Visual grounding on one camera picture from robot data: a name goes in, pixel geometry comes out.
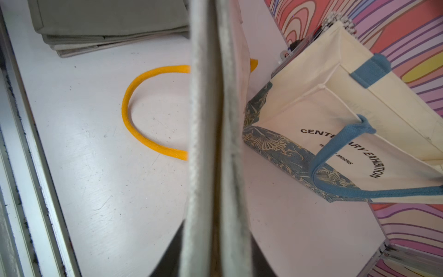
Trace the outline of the cream canvas tote bag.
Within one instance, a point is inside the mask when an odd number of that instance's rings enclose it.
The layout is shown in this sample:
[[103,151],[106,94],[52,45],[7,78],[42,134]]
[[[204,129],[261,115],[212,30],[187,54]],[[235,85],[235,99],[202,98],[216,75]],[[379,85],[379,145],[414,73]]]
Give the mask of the cream canvas tote bag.
[[[181,35],[189,39],[189,32],[178,32],[172,33],[173,35]],[[161,38],[164,36],[172,35],[171,33],[157,34],[141,36],[138,38],[132,38],[127,40],[120,40],[116,42],[100,42],[100,43],[81,43],[81,44],[71,44],[71,45],[50,45],[50,48],[55,51],[60,58],[69,58],[76,55],[82,55],[86,53],[93,53],[100,50],[105,50],[109,48],[130,45],[138,42],[142,42],[149,39]]]

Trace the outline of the olive green canvas bag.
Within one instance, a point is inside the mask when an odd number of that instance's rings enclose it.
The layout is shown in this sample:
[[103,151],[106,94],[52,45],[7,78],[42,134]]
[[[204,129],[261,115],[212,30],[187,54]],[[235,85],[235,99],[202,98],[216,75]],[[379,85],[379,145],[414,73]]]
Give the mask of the olive green canvas bag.
[[186,1],[28,1],[48,45],[110,43],[187,32]]

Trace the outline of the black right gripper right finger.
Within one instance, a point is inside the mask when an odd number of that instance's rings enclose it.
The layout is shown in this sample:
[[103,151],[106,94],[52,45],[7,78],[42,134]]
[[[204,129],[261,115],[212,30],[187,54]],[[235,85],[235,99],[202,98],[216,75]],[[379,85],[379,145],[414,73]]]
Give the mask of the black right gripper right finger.
[[253,235],[251,235],[251,253],[254,277],[277,277]]

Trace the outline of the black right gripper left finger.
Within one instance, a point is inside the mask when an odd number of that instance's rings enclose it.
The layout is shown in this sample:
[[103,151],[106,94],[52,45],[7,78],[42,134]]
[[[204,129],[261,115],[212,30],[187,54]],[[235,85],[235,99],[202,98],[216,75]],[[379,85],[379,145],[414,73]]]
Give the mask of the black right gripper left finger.
[[180,269],[180,257],[182,249],[183,227],[182,221],[173,239],[168,245],[161,260],[150,274],[150,277],[178,277]]

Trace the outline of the white yellow-handled bag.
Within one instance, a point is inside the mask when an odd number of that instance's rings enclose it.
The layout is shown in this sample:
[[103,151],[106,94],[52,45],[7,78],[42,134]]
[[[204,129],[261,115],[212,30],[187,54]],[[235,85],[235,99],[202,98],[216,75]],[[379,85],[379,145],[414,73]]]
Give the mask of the white yellow-handled bag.
[[[251,231],[244,191],[242,130],[246,94],[256,62],[250,59],[238,1],[190,3],[191,65],[143,73],[128,86],[123,123],[145,146],[189,165],[179,277],[251,277]],[[149,78],[190,74],[187,151],[162,146],[133,125],[130,98]]]

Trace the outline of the cream blue-handled tote bag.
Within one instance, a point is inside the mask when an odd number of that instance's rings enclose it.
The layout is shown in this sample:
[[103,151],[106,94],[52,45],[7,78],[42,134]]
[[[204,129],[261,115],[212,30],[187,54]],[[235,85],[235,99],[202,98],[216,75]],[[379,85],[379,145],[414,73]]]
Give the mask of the cream blue-handled tote bag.
[[329,202],[443,202],[442,118],[341,22],[248,103],[243,140]]

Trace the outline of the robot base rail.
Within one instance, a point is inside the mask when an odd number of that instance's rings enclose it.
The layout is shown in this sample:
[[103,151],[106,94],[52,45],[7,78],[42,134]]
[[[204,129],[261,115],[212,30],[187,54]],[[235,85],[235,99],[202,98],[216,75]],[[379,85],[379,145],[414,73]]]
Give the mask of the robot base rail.
[[78,277],[47,159],[1,24],[1,275]]

